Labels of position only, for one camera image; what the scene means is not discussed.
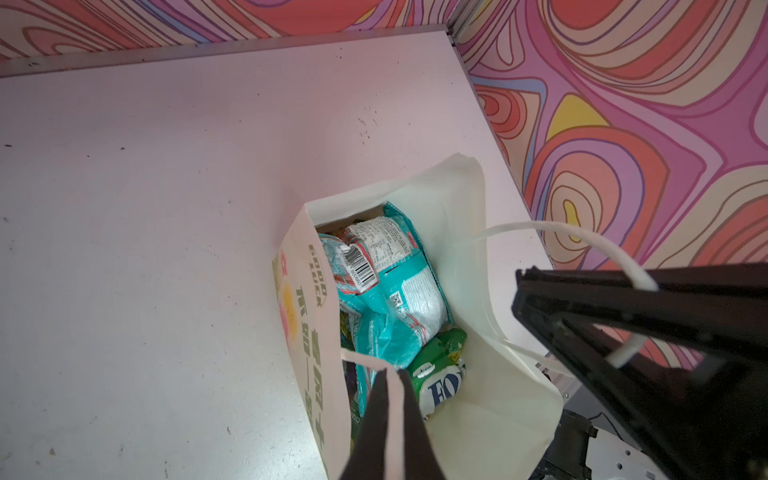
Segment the white paper gift bag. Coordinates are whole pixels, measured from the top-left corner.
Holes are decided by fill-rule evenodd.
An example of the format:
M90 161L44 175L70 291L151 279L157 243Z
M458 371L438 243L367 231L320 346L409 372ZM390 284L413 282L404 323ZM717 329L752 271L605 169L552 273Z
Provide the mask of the white paper gift bag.
M351 451L351 420L343 378L339 301L321 251L321 226L392 202L425 241L428 260L446 289L450 310L469 332L469 381L438 409L426 431L450 479L524 479L548 447L563 401L555 386L510 344L510 315L496 316L496 286L511 287L513 258L540 246L486 247L490 197L514 202L509 175L460 154L403 182L382 182L304 204L274 260L286 341L326 474L341 476Z

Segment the dark green snack packet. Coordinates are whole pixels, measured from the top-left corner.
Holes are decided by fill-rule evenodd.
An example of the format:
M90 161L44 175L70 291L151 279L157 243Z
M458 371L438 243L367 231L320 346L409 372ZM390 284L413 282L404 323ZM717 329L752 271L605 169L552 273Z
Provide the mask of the dark green snack packet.
M453 328L435 335L408 366L411 383L415 390L431 376L450 366L457 366L468 334L461 328Z

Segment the green yellow Fox's candy packet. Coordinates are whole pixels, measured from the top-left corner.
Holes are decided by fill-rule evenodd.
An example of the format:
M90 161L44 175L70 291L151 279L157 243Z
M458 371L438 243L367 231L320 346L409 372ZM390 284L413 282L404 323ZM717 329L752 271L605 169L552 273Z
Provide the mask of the green yellow Fox's candy packet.
M421 416L432 416L447 400L460 390L465 376L463 366L450 365L420 379L415 386Z

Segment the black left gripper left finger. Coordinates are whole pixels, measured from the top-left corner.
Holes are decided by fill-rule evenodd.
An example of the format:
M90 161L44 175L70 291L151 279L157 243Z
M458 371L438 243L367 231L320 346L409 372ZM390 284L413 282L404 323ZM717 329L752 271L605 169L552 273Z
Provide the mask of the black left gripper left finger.
M340 478L382 480L388 431L389 397L385 373L379 373L368 399L357 440Z

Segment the teal snack packet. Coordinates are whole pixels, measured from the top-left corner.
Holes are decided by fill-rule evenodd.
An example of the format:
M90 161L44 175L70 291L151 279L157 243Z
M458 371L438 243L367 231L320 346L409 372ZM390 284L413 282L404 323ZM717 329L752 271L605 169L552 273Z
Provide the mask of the teal snack packet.
M397 368L453 321L412 221L386 203L367 220L319 235L356 352Z

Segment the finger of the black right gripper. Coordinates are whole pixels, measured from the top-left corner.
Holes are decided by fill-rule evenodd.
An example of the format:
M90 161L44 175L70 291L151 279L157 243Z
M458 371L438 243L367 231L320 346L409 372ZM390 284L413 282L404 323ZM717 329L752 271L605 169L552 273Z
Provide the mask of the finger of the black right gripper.
M655 291L633 287L620 271L520 270L512 312L537 336L561 317L723 359L766 362L766 264L659 269L650 276Z
M670 479L767 476L767 369L708 357L693 371L621 369L580 325L521 319Z

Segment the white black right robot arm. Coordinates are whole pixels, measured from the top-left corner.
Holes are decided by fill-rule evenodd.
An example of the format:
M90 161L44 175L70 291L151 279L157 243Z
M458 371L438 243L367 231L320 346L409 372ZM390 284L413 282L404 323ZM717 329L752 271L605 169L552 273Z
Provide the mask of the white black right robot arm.
M601 405L565 411L537 479L763 479L767 267L517 273L514 316Z

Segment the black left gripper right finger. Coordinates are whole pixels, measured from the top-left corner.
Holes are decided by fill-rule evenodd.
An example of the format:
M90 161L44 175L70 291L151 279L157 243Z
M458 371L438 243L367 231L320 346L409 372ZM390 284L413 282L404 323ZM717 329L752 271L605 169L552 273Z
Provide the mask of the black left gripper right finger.
M445 480L433 452L410 374L400 371L404 386L404 466L406 479Z

